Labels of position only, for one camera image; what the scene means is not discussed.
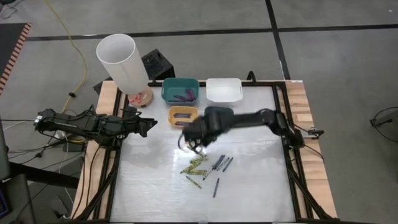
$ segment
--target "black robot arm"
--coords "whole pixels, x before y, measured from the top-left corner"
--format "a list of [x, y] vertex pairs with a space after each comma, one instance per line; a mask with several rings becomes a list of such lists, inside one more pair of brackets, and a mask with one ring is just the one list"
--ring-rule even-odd
[[147, 137], [147, 132], [157, 124], [150, 118], [140, 118], [139, 112], [127, 118], [96, 114], [94, 106], [88, 110], [71, 116], [46, 109], [38, 113], [34, 126], [40, 133], [44, 131], [65, 131], [66, 133], [83, 136], [95, 140], [101, 147], [115, 149], [129, 133]]
[[262, 109], [256, 113], [233, 114], [232, 110], [210, 107], [204, 116], [199, 116], [193, 123], [184, 127], [182, 134], [191, 149], [198, 153], [198, 146], [207, 147], [216, 141], [220, 134], [232, 128], [267, 126], [274, 134], [283, 136], [289, 145], [303, 147], [303, 137], [297, 129], [292, 129], [280, 111]]

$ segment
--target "black mat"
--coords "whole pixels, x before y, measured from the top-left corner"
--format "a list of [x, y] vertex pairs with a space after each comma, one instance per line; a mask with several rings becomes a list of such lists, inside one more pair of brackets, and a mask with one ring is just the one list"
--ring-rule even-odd
[[[83, 159], [82, 157], [78, 157], [78, 159], [73, 162], [62, 167], [61, 173], [65, 175], [72, 175], [74, 177], [80, 177], [80, 171], [83, 167]], [[53, 166], [53, 171], [58, 172], [58, 166]], [[31, 195], [37, 194], [45, 184], [33, 182], [29, 185], [29, 190]], [[68, 189], [68, 192], [72, 199], [75, 199], [76, 189]], [[70, 216], [72, 210], [72, 203], [67, 195], [65, 189], [63, 187], [57, 187], [49, 185], [43, 190], [43, 192], [39, 193], [36, 198], [32, 201], [33, 210], [37, 223], [57, 223], [60, 220], [56, 216], [55, 212], [52, 208], [53, 200], [58, 197], [64, 206], [66, 206], [68, 213], [67, 217]]]
[[6, 86], [31, 24], [0, 24], [0, 96]]

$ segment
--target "black metal frame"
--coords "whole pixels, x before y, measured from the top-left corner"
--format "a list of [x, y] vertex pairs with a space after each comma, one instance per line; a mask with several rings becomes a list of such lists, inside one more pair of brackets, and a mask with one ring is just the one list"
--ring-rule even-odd
[[[248, 80], [252, 80], [251, 82], [242, 82], [242, 86], [269, 86], [272, 88], [272, 92], [274, 94], [274, 100], [275, 100], [275, 108], [277, 110], [280, 110], [280, 102], [279, 102], [279, 95], [277, 92], [277, 89], [279, 88], [280, 90], [282, 90], [282, 96], [284, 99], [284, 105], [286, 108], [286, 116], [287, 119], [290, 123], [290, 125], [293, 125], [293, 119], [292, 119], [292, 113], [290, 110], [290, 105], [289, 105], [289, 99], [287, 96], [287, 89], [286, 89], [286, 84], [285, 82], [257, 82], [256, 81], [256, 77], [253, 74], [253, 72], [250, 72], [248, 75]], [[162, 82], [151, 82], [148, 84], [150, 87], [161, 87], [162, 86]], [[201, 87], [205, 87], [206, 83], [205, 82], [200, 82], [200, 86]], [[116, 99], [115, 99], [115, 106], [114, 106], [114, 114], [117, 114], [118, 108], [119, 108], [119, 102], [120, 102], [120, 97], [121, 94], [119, 93], [118, 90], [118, 94], [116, 95]], [[125, 98], [124, 100], [124, 107], [128, 105], [128, 100], [127, 98]], [[301, 157], [300, 157], [300, 151], [299, 149], [293, 149], [294, 150], [294, 154], [295, 154], [295, 158], [297, 160], [297, 169], [299, 171], [299, 175], [292, 175], [292, 171], [291, 169], [293, 169], [292, 164], [291, 164], [291, 159], [290, 159], [290, 154], [289, 154], [289, 150], [290, 147], [288, 144], [286, 144], [286, 142], [284, 141], [284, 139], [282, 138], [282, 142], [283, 142], [283, 150], [284, 150], [284, 157], [285, 157], [285, 161], [286, 161], [286, 167], [287, 167], [287, 174], [289, 177], [289, 186], [290, 186], [290, 193], [292, 196], [292, 202], [293, 202], [293, 209], [294, 209], [294, 213], [295, 213], [295, 219], [297, 222], [299, 221], [310, 221], [312, 217], [312, 209], [316, 210], [316, 209], [320, 209], [320, 206], [316, 203], [316, 201], [313, 199], [313, 197], [310, 195], [310, 192], [307, 190], [307, 186], [306, 186], [306, 181], [305, 181], [305, 176], [304, 176], [304, 172], [303, 172], [303, 165], [302, 165], [302, 161], [301, 161]], [[114, 160], [114, 164], [119, 167], [119, 159], [120, 159], [120, 152], [121, 150], [118, 150], [116, 152], [116, 156], [115, 156], [115, 160]], [[106, 170], [108, 168], [109, 165], [109, 157], [108, 160], [104, 160], [104, 167], [103, 167], [103, 173], [101, 173], [101, 181], [100, 181], [100, 186], [101, 183], [103, 183], [103, 179], [106, 176]], [[304, 203], [305, 203], [305, 208], [307, 211], [307, 217], [309, 218], [307, 219], [303, 219], [301, 214], [300, 214], [300, 207], [299, 207], [299, 199], [297, 197], [297, 191], [295, 188], [295, 185], [297, 184], [295, 181], [299, 181], [299, 183], [302, 184], [302, 186], [300, 187], [301, 190], [304, 190], [305, 192], [303, 192], [304, 195]], [[110, 191], [109, 191], [109, 197], [108, 197], [108, 203], [107, 203], [107, 207], [106, 207], [106, 216], [105, 216], [105, 220], [109, 220], [110, 216], [111, 216], [111, 209], [112, 209], [112, 204], [113, 204], [113, 198], [114, 198], [114, 188], [116, 185], [116, 177], [113, 179], [111, 186], [110, 186]], [[98, 205], [95, 211], [99, 211], [100, 210], [100, 205]], [[98, 212], [95, 213], [96, 216], [94, 216], [94, 218], [98, 218]], [[329, 216], [323, 216], [322, 214], [319, 215], [322, 218], [331, 218]]]
[[37, 169], [15, 162], [10, 162], [9, 164], [11, 173], [8, 178], [13, 178], [19, 174], [25, 174], [26, 179], [33, 182], [40, 182], [59, 187], [68, 187], [72, 189], [77, 189], [79, 184], [79, 178], [77, 177], [71, 177], [68, 175], [59, 174], [57, 172]]

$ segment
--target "table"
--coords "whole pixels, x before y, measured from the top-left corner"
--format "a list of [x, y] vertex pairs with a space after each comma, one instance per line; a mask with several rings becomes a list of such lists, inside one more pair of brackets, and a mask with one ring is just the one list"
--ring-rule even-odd
[[[280, 82], [280, 81], [257, 81], [258, 83], [265, 82]], [[283, 105], [285, 100], [289, 101], [292, 119], [295, 124], [303, 127], [310, 128], [313, 126], [312, 116], [310, 112], [310, 107], [308, 104], [307, 96], [304, 89], [304, 84], [301, 81], [285, 81], [284, 82], [285, 89], [287, 91], [288, 98], [279, 98], [281, 103], [281, 110], [286, 111], [286, 108]], [[120, 94], [119, 102], [116, 102], [116, 95]], [[106, 113], [106, 114], [117, 114], [118, 116], [122, 115], [122, 111], [119, 110], [124, 106], [125, 95], [123, 93], [119, 93], [117, 86], [112, 81], [106, 81], [103, 83], [103, 87], [99, 96], [99, 101], [97, 105], [96, 112], [97, 113]], [[318, 150], [320, 152], [320, 147], [317, 140], [306, 139], [306, 145]], [[106, 157], [106, 152], [103, 149], [100, 149], [94, 158], [93, 168], [91, 170], [91, 184], [90, 190], [88, 192], [88, 183], [89, 179], [85, 178], [84, 189], [83, 187], [83, 179], [82, 175], [85, 172], [86, 177], [90, 174], [90, 164], [93, 160], [94, 153], [98, 145], [94, 141], [90, 141], [88, 144], [87, 152], [86, 152], [86, 162], [85, 166], [82, 170], [80, 183], [78, 186], [78, 190], [76, 192], [75, 197], [75, 206], [73, 208], [73, 212], [77, 209], [76, 215], [79, 215], [84, 208], [86, 207], [86, 200], [90, 201], [95, 193], [98, 191], [99, 182], [101, 179], [101, 173], [104, 169], [104, 158]], [[325, 209], [325, 211], [335, 217], [336, 212], [334, 208], [333, 199], [331, 197], [331, 192], [325, 172], [325, 167], [323, 165], [322, 160], [316, 155], [314, 152], [302, 148], [301, 149], [301, 158], [303, 165], [303, 174], [305, 175], [307, 188], [312, 193], [313, 197], [317, 200], [317, 202]], [[108, 162], [107, 170], [109, 171], [114, 160], [115, 152], [112, 152], [110, 155], [110, 159]], [[110, 217], [110, 209], [106, 209], [106, 205], [109, 203], [109, 193], [110, 199], [113, 198], [113, 192], [109, 189], [105, 192], [102, 201], [101, 208], [91, 214], [91, 217], [94, 218], [109, 218]], [[83, 194], [83, 200], [80, 202], [79, 208], [77, 208], [80, 197]], [[302, 194], [299, 190], [297, 190], [297, 198], [298, 198], [298, 207], [300, 209], [300, 216], [305, 218], [307, 214], [305, 212], [305, 203]]]

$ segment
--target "gray floor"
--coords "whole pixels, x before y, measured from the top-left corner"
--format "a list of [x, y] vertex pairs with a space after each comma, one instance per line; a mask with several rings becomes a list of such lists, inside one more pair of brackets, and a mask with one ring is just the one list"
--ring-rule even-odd
[[[51, 4], [74, 35], [270, 27], [264, 1], [62, 1]], [[272, 1], [279, 27], [398, 23], [397, 1]], [[32, 22], [31, 36], [65, 35], [41, 0], [21, 3], [0, 22]], [[369, 125], [379, 110], [397, 106], [398, 29], [281, 33], [292, 79], [304, 80], [315, 124], [326, 131], [320, 144], [338, 216], [343, 220], [396, 223], [398, 150]], [[78, 40], [88, 79], [69, 108], [96, 104], [91, 87], [107, 74], [95, 56], [100, 40]], [[158, 48], [178, 77], [282, 79], [271, 33], [137, 38], [141, 54]], [[3, 118], [33, 118], [61, 110], [83, 66], [68, 41], [27, 42], [2, 97]], [[30, 124], [6, 131], [11, 149], [39, 147], [47, 138]], [[23, 162], [32, 155], [15, 158]], [[28, 165], [61, 161], [59, 149]]]

